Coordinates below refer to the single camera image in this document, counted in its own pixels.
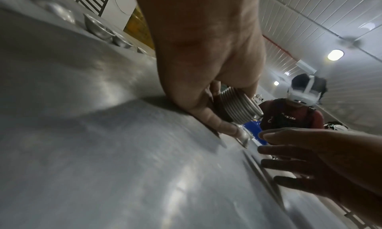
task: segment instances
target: metal thread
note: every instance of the metal thread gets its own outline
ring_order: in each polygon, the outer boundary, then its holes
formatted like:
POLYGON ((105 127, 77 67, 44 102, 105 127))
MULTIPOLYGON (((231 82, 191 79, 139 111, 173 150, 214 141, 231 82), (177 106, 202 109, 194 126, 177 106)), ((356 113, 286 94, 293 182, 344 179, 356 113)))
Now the metal thread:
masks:
POLYGON ((244 124, 263 116, 260 107, 239 89, 230 87, 220 97, 220 106, 236 124, 244 124))

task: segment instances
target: hand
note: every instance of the hand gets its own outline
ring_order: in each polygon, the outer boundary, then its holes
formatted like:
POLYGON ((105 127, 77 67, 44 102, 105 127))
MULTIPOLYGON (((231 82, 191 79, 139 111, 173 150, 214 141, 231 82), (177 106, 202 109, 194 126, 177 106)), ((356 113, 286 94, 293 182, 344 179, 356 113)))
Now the hand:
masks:
POLYGON ((276 146, 261 146, 261 154, 297 160, 263 160, 265 168, 308 175, 276 176, 279 185, 326 196, 357 215, 382 225, 382 138, 322 129, 277 129, 259 136, 276 146))
POLYGON ((165 93, 204 124, 228 135, 239 129, 208 106, 217 81, 256 92, 265 61, 259 0, 137 0, 156 48, 165 93))

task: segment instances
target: white ceiling panel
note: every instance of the white ceiling panel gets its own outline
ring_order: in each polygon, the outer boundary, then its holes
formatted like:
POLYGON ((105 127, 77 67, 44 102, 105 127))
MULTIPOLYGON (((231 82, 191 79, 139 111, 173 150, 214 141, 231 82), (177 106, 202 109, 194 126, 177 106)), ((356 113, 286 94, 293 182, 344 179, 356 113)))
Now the white ceiling panel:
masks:
POLYGON ((302 59, 328 80, 325 112, 354 129, 382 134, 382 0, 261 0, 259 19, 271 40, 263 88, 285 95, 281 87, 304 72, 296 66, 302 59), (329 61, 333 49, 344 57, 329 61), (283 85, 275 88, 275 79, 283 85))

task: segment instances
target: red shirt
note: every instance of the red shirt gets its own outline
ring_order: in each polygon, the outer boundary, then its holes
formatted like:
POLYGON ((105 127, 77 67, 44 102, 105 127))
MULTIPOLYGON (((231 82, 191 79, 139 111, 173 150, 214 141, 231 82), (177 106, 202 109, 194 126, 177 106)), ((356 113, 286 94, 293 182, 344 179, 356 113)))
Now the red shirt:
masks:
POLYGON ((311 108, 307 106, 290 106, 286 103, 285 99, 265 101, 259 106, 264 113, 260 124, 262 130, 269 130, 275 128, 275 126, 280 126, 280 122, 276 121, 277 119, 282 119, 284 124, 301 124, 301 128, 324 128, 324 117, 321 112, 310 110, 311 108))

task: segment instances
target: blue cloth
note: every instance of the blue cloth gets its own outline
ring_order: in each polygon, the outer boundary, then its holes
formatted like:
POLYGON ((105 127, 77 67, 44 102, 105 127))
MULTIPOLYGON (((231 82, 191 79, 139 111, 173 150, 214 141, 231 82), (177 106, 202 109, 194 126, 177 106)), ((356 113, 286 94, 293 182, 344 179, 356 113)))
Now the blue cloth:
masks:
POLYGON ((256 140, 258 140, 262 145, 268 144, 267 141, 262 140, 259 138, 259 132, 262 131, 260 127, 261 121, 249 121, 245 123, 243 126, 248 129, 252 133, 252 135, 255 137, 256 140))

